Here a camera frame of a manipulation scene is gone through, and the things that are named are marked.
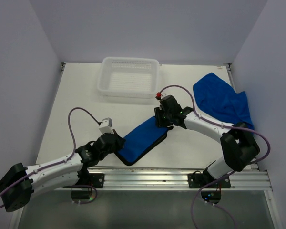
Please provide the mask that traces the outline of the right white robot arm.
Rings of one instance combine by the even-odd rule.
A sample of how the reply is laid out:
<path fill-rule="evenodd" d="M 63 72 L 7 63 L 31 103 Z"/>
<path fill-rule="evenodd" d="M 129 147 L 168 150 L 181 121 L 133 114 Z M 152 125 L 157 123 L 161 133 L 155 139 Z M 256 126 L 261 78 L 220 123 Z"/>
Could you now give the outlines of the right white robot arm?
<path fill-rule="evenodd" d="M 232 171 L 242 171 L 260 152 L 252 134 L 242 130 L 246 127 L 244 123 L 213 125 L 195 114 L 192 108 L 182 108 L 172 95 L 160 99 L 160 105 L 154 109 L 154 113 L 157 127 L 179 126 L 199 132 L 221 144 L 223 157 L 203 171 L 203 182 L 207 187 L 214 187 L 222 176 Z"/>

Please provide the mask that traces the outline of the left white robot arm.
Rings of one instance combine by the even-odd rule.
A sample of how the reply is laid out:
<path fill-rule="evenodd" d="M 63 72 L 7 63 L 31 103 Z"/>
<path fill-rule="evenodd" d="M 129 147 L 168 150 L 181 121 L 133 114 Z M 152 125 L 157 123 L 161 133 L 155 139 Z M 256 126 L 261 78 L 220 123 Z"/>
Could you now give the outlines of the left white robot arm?
<path fill-rule="evenodd" d="M 34 196 L 61 187 L 92 190 L 88 168 L 97 165 L 121 150 L 125 139 L 116 132 L 105 133 L 96 141 L 75 149 L 69 155 L 48 163 L 27 166 L 13 165 L 0 180 L 0 198 L 6 212 L 24 207 Z"/>

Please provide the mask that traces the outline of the blue towel with black trim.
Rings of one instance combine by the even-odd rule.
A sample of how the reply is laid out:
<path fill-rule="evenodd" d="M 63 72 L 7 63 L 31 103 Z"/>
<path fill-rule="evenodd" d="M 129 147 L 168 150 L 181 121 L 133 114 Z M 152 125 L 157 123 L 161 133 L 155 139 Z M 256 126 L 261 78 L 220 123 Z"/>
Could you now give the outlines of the blue towel with black trim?
<path fill-rule="evenodd" d="M 157 127 L 151 117 L 128 133 L 124 146 L 115 155 L 127 166 L 132 166 L 167 138 L 167 127 Z"/>

